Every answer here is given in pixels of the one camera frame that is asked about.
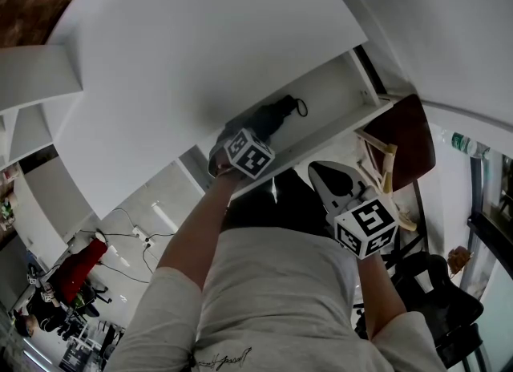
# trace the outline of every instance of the drawer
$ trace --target drawer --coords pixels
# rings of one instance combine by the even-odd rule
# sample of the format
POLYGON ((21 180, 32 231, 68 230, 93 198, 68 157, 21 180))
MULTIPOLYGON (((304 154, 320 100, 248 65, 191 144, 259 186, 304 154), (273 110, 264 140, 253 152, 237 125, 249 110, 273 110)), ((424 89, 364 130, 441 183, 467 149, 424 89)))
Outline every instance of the drawer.
MULTIPOLYGON (((276 159, 258 180, 242 180, 233 197, 246 193, 334 140, 365 126, 393 105, 378 98, 360 60, 354 51, 348 51, 295 79, 237 117, 250 115, 259 106, 274 103, 286 95, 302 99, 308 115, 301 117, 295 111, 285 119, 271 137, 270 147, 275 151, 276 159)), ((221 131, 199 142, 177 160, 200 192, 212 182, 207 172, 208 153, 221 131)))

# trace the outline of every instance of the plastic bottle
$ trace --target plastic bottle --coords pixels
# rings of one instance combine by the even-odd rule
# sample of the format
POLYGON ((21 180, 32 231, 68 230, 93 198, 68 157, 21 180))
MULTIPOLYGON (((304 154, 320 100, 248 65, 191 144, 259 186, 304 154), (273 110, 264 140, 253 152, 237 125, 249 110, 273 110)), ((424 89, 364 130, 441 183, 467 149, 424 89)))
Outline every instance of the plastic bottle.
POLYGON ((490 151, 490 147, 475 139, 449 130, 442 131, 442 141, 474 158, 487 159, 490 151))

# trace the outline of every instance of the red garment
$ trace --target red garment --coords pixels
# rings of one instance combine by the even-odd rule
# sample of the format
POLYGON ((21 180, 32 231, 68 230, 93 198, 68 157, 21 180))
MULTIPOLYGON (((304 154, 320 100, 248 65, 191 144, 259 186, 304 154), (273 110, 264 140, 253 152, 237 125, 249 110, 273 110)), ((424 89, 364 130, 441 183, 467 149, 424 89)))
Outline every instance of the red garment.
POLYGON ((66 258, 50 277, 48 281, 65 304, 69 305, 75 299, 87 275, 106 251, 107 246, 94 239, 82 251, 66 258))

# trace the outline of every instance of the black pants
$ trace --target black pants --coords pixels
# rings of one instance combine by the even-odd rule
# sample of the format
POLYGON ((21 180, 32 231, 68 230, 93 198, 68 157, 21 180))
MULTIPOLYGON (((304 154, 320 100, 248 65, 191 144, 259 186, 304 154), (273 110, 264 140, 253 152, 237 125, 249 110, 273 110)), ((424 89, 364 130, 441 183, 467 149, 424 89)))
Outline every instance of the black pants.
POLYGON ((236 198, 226 212, 222 231, 248 227, 279 227, 331 237, 325 229, 326 210, 319 196, 289 169, 274 177, 277 200, 269 180, 236 198))

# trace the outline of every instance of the white t-shirt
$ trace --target white t-shirt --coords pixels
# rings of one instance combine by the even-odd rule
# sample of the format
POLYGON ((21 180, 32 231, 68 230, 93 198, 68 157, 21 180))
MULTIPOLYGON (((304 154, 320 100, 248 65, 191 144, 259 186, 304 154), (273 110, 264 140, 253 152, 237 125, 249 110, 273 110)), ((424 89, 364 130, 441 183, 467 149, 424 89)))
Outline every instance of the white t-shirt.
POLYGON ((446 370, 420 313, 371 342, 354 333, 356 277, 354 257, 329 238, 223 232, 203 293, 175 269, 155 271, 106 370, 446 370))

